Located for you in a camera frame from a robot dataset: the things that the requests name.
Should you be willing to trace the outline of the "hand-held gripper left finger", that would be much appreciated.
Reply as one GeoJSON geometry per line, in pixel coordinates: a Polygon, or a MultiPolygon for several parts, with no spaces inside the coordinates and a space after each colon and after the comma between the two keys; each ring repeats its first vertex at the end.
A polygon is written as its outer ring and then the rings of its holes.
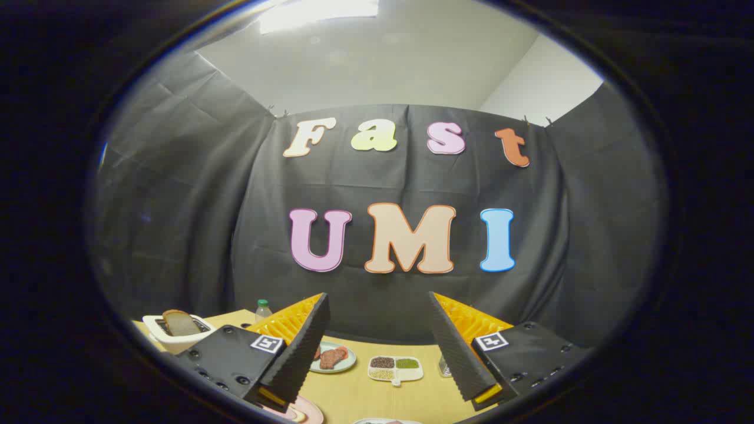
{"type": "Polygon", "coordinates": [[[330,322],[318,293],[247,328],[224,325],[177,355],[200,383],[285,412],[296,400],[330,322]]]}

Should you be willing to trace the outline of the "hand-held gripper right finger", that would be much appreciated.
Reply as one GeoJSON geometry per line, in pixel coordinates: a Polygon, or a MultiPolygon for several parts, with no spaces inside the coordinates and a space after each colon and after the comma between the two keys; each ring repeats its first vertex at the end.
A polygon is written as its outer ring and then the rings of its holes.
{"type": "Polygon", "coordinates": [[[507,324],[436,292],[428,298],[432,335],[476,411],[541,391],[590,354],[537,322],[507,324]]]}

